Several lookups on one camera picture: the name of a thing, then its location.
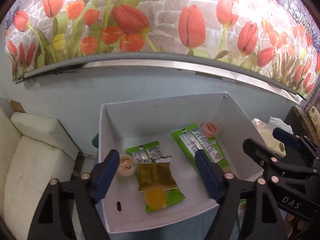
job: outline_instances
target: green snack package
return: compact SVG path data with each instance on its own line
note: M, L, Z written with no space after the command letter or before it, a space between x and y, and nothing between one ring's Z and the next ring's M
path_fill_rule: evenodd
M238 211L237 211L239 232L241 231L246 206L247 206L247 199L240 199Z
M230 165L222 153L221 147L214 136L207 138L197 124L171 133L172 137L179 144L180 148L190 161L191 165L196 167L195 154L199 149L203 149L208 158L217 163L224 171L229 171Z
M134 157L139 164L139 169L135 173L139 191L144 191L149 185L159 183L166 188L167 207L185 199L170 172L171 156L162 156L158 141L126 149L126 153ZM154 210L147 206L145 211L149 213Z

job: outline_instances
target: sofa cushion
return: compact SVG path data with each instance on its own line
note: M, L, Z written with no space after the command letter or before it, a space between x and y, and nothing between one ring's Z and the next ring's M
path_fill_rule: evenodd
M10 162L21 138L21 133L11 123L0 107L0 216L3 218L4 187Z
M14 113L11 122L24 135L62 149L76 161L78 148L57 119L26 113Z
M17 240L26 240L29 227L50 179L67 181L75 163L63 150L23 136L6 179L4 222Z

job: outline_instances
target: yellow tulip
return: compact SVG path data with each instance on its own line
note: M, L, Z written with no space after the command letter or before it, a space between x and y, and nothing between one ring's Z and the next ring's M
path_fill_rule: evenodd
M300 58L304 59L307 55L307 50L305 48L301 49Z
M63 49L64 45L66 44L66 39L63 34L57 34L52 41L53 47L55 50Z

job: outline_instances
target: wall mural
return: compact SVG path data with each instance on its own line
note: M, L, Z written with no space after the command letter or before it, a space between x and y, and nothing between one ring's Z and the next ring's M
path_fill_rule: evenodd
M5 18L12 77L98 53L172 52L249 69L307 96L320 31L300 0L17 0Z

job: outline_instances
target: white cardboard box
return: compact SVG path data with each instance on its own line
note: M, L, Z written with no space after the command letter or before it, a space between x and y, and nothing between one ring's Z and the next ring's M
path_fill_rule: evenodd
M111 149L125 149L158 140L164 155L172 155L170 170L185 195L181 202L160 211L146 213L143 193L138 192L135 176L116 174L102 200L104 222L109 233L141 231L163 227L194 217L217 203L208 198L197 175L171 132L194 123L214 121L220 128L218 142L226 159L240 179L255 180L263 172L242 148L252 138L265 145L241 107L227 93L148 99L103 104L99 127L99 162ZM117 202L122 210L117 210Z

